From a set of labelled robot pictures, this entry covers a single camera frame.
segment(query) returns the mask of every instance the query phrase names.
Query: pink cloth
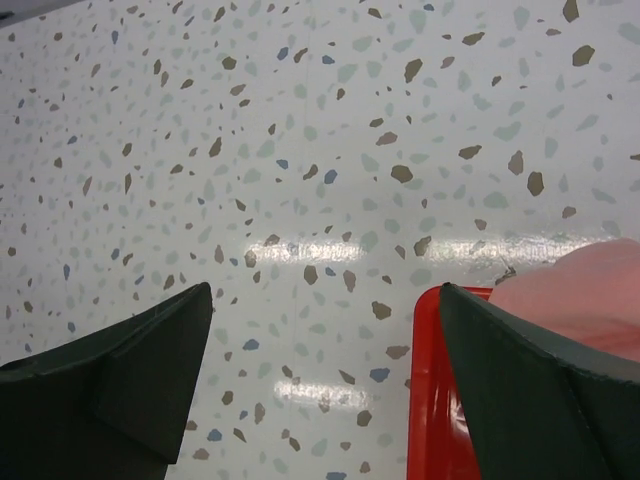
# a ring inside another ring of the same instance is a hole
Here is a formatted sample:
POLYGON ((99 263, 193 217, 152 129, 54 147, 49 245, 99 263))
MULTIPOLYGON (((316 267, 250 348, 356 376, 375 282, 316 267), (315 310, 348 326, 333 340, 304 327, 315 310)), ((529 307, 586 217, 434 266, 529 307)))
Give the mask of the pink cloth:
POLYGON ((512 277, 489 301, 599 350, 640 362, 640 243, 579 248, 555 265, 512 277))

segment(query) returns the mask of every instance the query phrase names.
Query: red tray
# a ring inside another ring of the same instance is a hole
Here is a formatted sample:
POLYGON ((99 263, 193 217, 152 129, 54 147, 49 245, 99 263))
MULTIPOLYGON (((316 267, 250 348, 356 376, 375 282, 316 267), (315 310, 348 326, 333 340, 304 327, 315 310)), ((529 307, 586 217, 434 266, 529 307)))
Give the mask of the red tray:
MULTIPOLYGON (((490 288, 467 288, 488 299, 490 288)), ((481 480, 440 326, 440 287, 413 321, 407 480, 481 480)))

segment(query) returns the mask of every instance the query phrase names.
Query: white speckled tabletop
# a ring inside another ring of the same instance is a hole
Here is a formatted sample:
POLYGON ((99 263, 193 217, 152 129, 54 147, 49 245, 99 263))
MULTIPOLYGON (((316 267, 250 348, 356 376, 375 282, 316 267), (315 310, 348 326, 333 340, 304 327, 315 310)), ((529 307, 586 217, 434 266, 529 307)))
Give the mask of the white speckled tabletop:
POLYGON ((402 479, 419 295, 640 236, 632 0, 83 2, 0 54, 0 362, 211 283, 170 479, 402 479))

